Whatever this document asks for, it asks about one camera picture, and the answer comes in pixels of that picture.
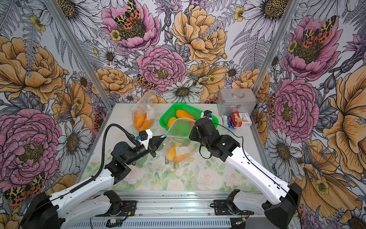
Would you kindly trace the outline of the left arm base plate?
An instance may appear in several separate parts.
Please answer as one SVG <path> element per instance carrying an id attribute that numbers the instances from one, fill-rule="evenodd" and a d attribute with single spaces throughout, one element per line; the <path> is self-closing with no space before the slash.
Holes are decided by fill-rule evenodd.
<path id="1" fill-rule="evenodd" d="M 113 203 L 108 211 L 104 214 L 96 215 L 97 217 L 126 217 L 134 216 L 137 201 L 124 200 L 120 203 Z"/>

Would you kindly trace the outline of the clear zip-top bag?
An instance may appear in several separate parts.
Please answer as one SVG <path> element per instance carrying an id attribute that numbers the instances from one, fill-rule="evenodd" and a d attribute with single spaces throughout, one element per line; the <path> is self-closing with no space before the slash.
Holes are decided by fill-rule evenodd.
<path id="1" fill-rule="evenodd" d="M 132 108 L 132 121 L 134 120 L 134 113 L 146 113 L 146 120 L 154 119 L 155 121 L 155 108 L 153 107 L 154 97 L 156 91 L 148 91 Z"/>
<path id="2" fill-rule="evenodd" d="M 192 157 L 194 155 L 196 149 L 198 148 L 198 143 L 190 140 L 189 137 L 169 136 L 167 133 L 166 133 L 166 136 L 167 136 L 167 139 L 166 139 L 167 143 L 165 145 L 165 152 L 167 152 L 175 144 L 180 144 L 181 147 L 194 147 L 194 152 L 190 156 L 190 157 Z"/>

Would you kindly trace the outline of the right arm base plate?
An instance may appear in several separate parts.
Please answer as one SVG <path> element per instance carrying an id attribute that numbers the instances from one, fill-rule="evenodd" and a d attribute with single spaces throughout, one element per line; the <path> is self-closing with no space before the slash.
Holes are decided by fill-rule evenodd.
<path id="1" fill-rule="evenodd" d="M 214 209 L 214 213 L 216 216 L 251 216 L 254 215 L 254 212 L 248 210 L 239 210 L 234 206 L 233 203 L 228 203 L 227 200 L 217 199 L 214 200 L 213 203 L 210 204 L 210 207 Z"/>

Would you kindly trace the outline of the yellow wrinkled mango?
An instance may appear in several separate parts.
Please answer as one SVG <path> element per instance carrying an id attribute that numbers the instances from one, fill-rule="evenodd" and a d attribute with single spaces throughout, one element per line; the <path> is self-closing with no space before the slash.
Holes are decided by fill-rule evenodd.
<path id="1" fill-rule="evenodd" d="M 169 119 L 169 121 L 168 121 L 168 123 L 167 123 L 167 127 L 168 128 L 170 128 L 171 127 L 171 125 L 173 124 L 173 122 L 176 120 L 177 118 L 176 117 L 171 117 L 170 119 Z"/>

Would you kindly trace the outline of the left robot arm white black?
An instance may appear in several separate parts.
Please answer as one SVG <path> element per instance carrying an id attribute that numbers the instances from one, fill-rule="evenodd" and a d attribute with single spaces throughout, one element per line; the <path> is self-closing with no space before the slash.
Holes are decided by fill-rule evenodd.
<path id="1" fill-rule="evenodd" d="M 119 142 L 111 152 L 112 161 L 90 179 L 51 195 L 36 196 L 26 211 L 22 229 L 64 229 L 97 215 L 117 216 L 123 212 L 121 198 L 114 191 L 105 191 L 92 200 L 88 198 L 122 181 L 131 171 L 129 167 L 147 154 L 156 151 L 165 140 L 164 135 L 153 136 L 134 148 Z"/>

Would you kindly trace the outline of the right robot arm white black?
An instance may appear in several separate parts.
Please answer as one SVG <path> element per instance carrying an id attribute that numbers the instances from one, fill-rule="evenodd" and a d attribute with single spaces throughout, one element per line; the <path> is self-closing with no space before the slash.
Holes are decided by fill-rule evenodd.
<path id="1" fill-rule="evenodd" d="M 234 214 L 245 210 L 257 213 L 264 210 L 266 218 L 276 227 L 286 229 L 289 226 L 302 197 L 302 188 L 298 184 L 288 184 L 264 168 L 245 151 L 243 143 L 230 135 L 220 134 L 207 117 L 195 121 L 189 138 L 199 142 L 212 156 L 240 171 L 266 198 L 264 203 L 250 204 L 245 202 L 242 192 L 233 191 L 227 198 L 227 204 Z"/>

